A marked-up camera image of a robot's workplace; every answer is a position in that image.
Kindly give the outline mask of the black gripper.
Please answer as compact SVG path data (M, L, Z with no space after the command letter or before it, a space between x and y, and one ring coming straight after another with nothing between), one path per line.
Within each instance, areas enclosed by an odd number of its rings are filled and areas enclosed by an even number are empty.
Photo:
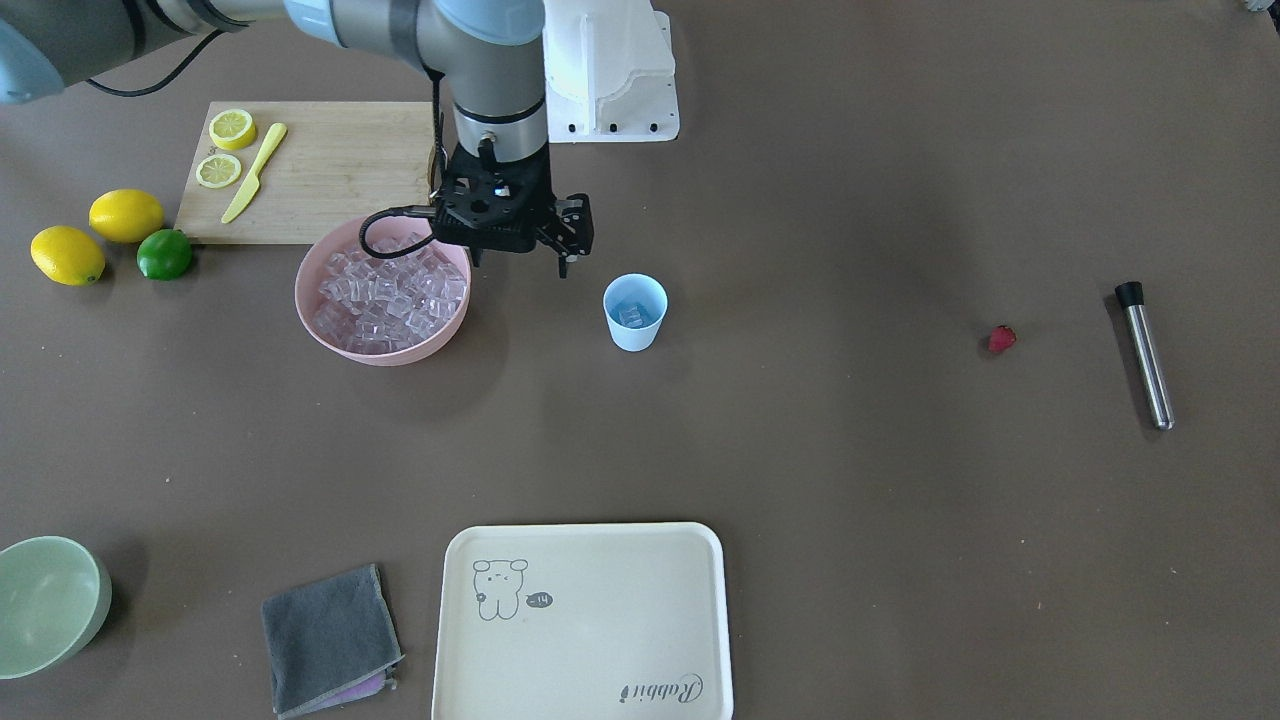
M517 161L498 161L489 147L472 154L458 146L445 165L431 232L438 242L468 249L472 268L483 265L485 251L547 246L558 258L561 279L594 242L590 197L556 196L547 145Z

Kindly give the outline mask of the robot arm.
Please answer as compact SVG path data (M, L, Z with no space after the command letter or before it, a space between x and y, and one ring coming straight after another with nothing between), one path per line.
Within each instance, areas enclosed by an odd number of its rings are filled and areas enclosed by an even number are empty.
M485 252L550 250L561 277L593 250L585 193L550 169L541 1L5 1L3 102L60 94L184 38L202 51L257 26L380 56L431 86L431 193L375 211L362 231L422 218L429 240Z

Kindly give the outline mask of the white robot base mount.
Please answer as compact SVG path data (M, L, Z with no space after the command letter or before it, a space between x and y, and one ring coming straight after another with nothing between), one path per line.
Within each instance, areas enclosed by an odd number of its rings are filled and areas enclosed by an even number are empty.
M649 1L547 1L541 33L553 143L678 137L671 20Z

